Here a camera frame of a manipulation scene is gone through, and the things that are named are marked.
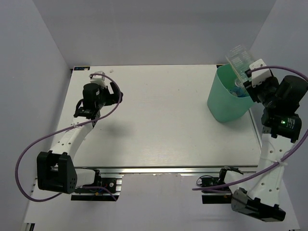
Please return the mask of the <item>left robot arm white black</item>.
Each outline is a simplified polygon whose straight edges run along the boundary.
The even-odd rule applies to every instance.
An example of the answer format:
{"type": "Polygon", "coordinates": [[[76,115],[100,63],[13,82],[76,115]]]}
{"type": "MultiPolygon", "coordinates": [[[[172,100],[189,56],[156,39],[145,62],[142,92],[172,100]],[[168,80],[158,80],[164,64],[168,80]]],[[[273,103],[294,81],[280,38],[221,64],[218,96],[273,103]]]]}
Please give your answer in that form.
{"type": "Polygon", "coordinates": [[[98,170],[78,168],[73,159],[86,136],[93,130],[101,116],[104,106],[118,105],[122,101],[122,92],[117,84],[107,86],[100,83],[88,83],[83,87],[83,98],[76,104],[71,128],[48,152],[37,156],[38,188],[41,190],[71,194],[77,188],[86,186],[91,192],[97,192],[102,186],[98,170]]]}

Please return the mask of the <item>clear bottle dark blue label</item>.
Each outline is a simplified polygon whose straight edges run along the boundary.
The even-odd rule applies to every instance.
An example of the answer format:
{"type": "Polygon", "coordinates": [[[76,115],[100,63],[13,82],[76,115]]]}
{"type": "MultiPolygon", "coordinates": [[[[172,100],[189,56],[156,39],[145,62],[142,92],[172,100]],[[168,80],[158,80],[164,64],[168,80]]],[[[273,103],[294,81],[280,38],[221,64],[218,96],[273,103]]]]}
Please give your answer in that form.
{"type": "Polygon", "coordinates": [[[246,96],[244,85],[239,79],[235,80],[234,85],[229,90],[229,93],[235,97],[240,97],[240,98],[246,96]]]}

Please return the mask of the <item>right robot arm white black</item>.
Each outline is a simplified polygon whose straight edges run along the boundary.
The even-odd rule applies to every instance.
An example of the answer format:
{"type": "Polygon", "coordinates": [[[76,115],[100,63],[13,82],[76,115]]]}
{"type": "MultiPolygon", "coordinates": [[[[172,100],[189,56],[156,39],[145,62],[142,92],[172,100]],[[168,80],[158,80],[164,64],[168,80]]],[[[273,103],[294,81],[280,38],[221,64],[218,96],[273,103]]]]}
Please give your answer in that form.
{"type": "Polygon", "coordinates": [[[233,211],[264,222],[283,221],[286,213],[279,207],[285,168],[282,158],[290,153],[299,138],[302,121],[296,110],[308,90],[308,83],[293,75],[279,82],[269,69],[251,71],[249,75],[251,79],[244,83],[245,89],[254,102],[264,106],[258,176],[248,187],[239,169],[224,167],[217,185],[221,191],[231,192],[233,211]]]}

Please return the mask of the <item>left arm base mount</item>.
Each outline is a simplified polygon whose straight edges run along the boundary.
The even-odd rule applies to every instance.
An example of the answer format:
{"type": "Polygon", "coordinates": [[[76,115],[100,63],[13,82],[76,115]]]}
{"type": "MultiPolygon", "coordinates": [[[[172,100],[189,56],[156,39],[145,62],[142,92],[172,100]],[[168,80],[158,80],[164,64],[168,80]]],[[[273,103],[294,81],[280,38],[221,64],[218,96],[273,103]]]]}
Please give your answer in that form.
{"type": "Polygon", "coordinates": [[[118,200],[122,176],[101,173],[99,169],[77,169],[77,184],[71,194],[72,201],[115,202],[118,200]]]}

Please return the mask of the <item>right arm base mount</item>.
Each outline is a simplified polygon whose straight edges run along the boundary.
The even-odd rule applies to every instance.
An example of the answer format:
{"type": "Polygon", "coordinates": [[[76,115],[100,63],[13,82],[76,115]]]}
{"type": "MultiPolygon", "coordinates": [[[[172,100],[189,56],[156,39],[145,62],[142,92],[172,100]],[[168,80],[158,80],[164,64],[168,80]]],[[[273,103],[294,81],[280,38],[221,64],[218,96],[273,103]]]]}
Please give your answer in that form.
{"type": "MultiPolygon", "coordinates": [[[[196,186],[204,188],[223,185],[226,183],[227,173],[235,173],[235,175],[239,176],[244,175],[239,168],[225,166],[220,170],[218,177],[210,175],[200,176],[196,181],[196,186]]],[[[202,204],[204,205],[231,204],[231,200],[232,192],[229,187],[202,191],[202,204]]]]}

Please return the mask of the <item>large clear square bottle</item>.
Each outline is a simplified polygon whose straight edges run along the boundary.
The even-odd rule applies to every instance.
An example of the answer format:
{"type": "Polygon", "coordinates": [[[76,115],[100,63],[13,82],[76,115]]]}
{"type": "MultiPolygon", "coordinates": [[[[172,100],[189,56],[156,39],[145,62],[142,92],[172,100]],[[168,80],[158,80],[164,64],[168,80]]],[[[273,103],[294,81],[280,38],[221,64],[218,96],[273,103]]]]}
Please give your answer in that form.
{"type": "Polygon", "coordinates": [[[246,72],[250,65],[256,61],[252,53],[243,45],[238,45],[226,54],[226,59],[231,65],[238,79],[243,84],[248,80],[246,72]]]}

